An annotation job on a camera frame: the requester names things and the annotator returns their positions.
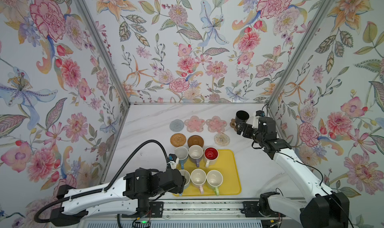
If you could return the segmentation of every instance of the orange lily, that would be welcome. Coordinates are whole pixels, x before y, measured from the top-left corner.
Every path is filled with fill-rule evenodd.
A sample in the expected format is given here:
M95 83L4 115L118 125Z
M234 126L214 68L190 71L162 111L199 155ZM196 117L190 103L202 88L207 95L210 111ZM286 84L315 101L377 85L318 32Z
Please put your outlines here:
M124 82L126 82L126 81L128 80L128 78L129 78L131 75L132 75L132 76L137 76L137 77L136 77L136 80L135 80L135 82L134 82L133 84L135 84L136 81L137 81L137 78L139 78L139 81L138 81L137 85L140 83L140 74L141 74L141 75L144 75L144 76L147 76L147 77L153 77L153 76L147 75L147 74L145 74L145 73L143 72L143 71L148 70L148 69L139 70L139 65L137 64L136 58L135 58L135 63L136 63L136 71L131 72L130 74L128 74L128 75L127 75L127 78L125 79Z
M301 85L301 84L305 81L305 79L308 77L308 74L309 74L309 72L307 73L307 75L305 76L305 78L304 78L299 84L296 84L296 83L294 83L294 82L290 82L290 83L286 84L286 86L291 85L291 88L293 88L292 91L288 91L288 92L287 92L287 93L290 93L290 92L291 92L291 94L289 94L289 95L287 95L287 96L292 96L292 95L295 94L295 92L297 91L297 93L299 94L299 100L300 100L300 103L303 103L303 102L301 101L300 90L302 90L302 91L304 91L304 92L305 92L305 90L302 89L302 88L300 87L300 85Z

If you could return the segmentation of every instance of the yellow tray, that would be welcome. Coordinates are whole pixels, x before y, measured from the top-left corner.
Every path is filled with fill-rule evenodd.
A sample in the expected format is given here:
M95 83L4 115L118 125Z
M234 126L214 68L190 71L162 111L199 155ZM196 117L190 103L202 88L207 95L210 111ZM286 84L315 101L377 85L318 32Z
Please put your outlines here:
M223 184L219 187L220 196L222 195L238 195L241 193L241 184L240 179L237 173L237 166L235 162L235 155L232 150L228 149L219 149L219 157L216 164L205 168L205 162L202 160L200 162L200 169L204 170L205 173L208 173L210 170L218 170L223 174ZM184 164L184 169L191 173L194 169L197 169L196 164L192 163L189 159ZM192 185L190 182L189 187L187 187L183 192L183 197L185 196L209 196L215 195L212 189L206 185L203 186L204 194L200 193L200 190Z

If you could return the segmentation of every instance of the white marble table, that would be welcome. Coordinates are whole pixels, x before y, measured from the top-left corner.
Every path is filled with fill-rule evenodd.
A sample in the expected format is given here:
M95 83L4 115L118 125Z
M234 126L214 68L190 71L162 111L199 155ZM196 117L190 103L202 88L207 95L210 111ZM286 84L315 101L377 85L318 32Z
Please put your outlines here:
M158 140L165 147L167 154L174 153L175 147L170 143L171 135L175 134L169 129L171 121L175 119L184 121L193 115L204 120L219 116L228 123L225 134L230 137L231 142L227 147L219 147L215 144L214 135L216 133L209 132L207 125L204 126L204 130L200 133L190 133L186 127L180 133L184 134L187 139L191 135L201 136L204 139L204 149L213 146L217 149L233 150L242 192L233 196L203 196L193 197L193 199L255 198L259 197L261 193L275 191L276 187L280 188L286 197L302 197L299 189L279 165L272 161L263 151L252 149L252 140L237 135L233 128L230 127L229 123L232 118L235 118L238 110L247 111L251 116L248 123L252 123L253 112L261 110L262 106L262 104L133 105L129 110L105 182L109 182L113 178L132 151L146 140ZM139 167L165 170L164 155L158 145L155 143L145 145L127 164L121 176L134 172ZM161 199L177 198L186 199L187 197L176 197L171 193L166 193Z

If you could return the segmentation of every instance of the floral wallpaper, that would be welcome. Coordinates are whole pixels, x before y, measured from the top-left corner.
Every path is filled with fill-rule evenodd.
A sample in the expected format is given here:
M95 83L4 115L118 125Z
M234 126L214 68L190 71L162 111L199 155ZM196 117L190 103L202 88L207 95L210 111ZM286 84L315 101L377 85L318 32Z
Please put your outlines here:
M379 228L384 6L382 0L335 0L329 9L271 111L302 161L349 197L354 226Z
M0 69L0 226L43 228L59 186L98 184L126 105L72 0L0 0Z
M322 0L85 0L133 104L265 102Z

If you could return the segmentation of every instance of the woven coaster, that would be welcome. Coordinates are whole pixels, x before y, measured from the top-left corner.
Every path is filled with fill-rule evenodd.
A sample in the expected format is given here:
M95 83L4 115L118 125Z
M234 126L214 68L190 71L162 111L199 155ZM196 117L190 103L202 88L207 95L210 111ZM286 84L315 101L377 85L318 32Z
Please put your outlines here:
M227 146L231 141L228 135L218 133L214 136L215 143L219 146Z
M173 134L170 137L170 143L175 147L183 146L185 142L187 142L187 138L181 133Z
M171 121L169 125L169 129L174 132L179 132L183 130L184 128L184 122L182 120L176 119Z

